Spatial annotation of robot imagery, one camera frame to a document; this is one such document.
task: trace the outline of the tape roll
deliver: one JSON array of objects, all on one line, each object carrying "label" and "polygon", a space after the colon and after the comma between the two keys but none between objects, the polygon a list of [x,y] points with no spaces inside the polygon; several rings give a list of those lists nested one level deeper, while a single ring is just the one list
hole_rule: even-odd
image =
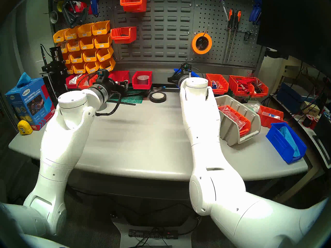
[{"label": "tape roll", "polygon": [[197,54],[205,54],[212,47],[212,39],[207,33],[199,33],[192,40],[192,48]]}]

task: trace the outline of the gray table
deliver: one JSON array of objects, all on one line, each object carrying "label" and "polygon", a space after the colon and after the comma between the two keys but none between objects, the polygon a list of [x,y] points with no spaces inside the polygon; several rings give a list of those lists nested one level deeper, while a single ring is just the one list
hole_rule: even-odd
[{"label": "gray table", "polygon": [[[115,104],[107,103],[109,112]],[[9,148],[40,158],[45,127],[30,135],[17,134]],[[304,159],[288,165],[265,137],[261,127],[253,139],[232,147],[220,140],[225,158],[245,181],[270,179],[307,171]],[[120,105],[112,116],[92,123],[75,169],[143,179],[189,181],[193,169],[191,145],[184,131],[179,93],[167,93],[164,103],[144,100]]]}]

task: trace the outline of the cleaning cloth box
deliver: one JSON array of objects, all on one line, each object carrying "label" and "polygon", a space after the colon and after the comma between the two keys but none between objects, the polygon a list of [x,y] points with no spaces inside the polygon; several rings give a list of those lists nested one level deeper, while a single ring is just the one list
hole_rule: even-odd
[{"label": "cleaning cloth box", "polygon": [[31,79],[24,72],[17,85],[5,96],[19,120],[27,121],[33,130],[39,131],[55,113],[43,78]]}]

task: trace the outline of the blue storage bin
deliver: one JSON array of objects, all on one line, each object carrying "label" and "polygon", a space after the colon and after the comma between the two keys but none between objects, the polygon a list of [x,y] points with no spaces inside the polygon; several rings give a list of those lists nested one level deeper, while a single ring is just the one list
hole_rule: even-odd
[{"label": "blue storage bin", "polygon": [[[291,136],[295,144],[297,145],[300,155],[297,157],[293,157],[294,149],[287,142],[284,136],[280,133],[280,128],[286,126],[289,130]],[[287,123],[272,123],[271,129],[266,135],[267,139],[271,142],[271,144],[275,147],[280,156],[286,161],[288,164],[293,163],[299,159],[301,159],[306,153],[307,146],[302,142],[302,140],[298,137],[298,135],[291,129],[291,127]]]}]

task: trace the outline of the clear plastic bag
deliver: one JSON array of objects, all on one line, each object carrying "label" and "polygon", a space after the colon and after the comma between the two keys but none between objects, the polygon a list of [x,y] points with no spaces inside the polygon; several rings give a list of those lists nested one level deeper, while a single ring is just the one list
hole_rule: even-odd
[{"label": "clear plastic bag", "polygon": [[240,120],[233,112],[230,111],[230,109],[227,106],[221,109],[221,112],[223,112],[226,116],[228,116],[238,125],[239,131],[241,131],[241,129],[245,126],[246,122]]}]

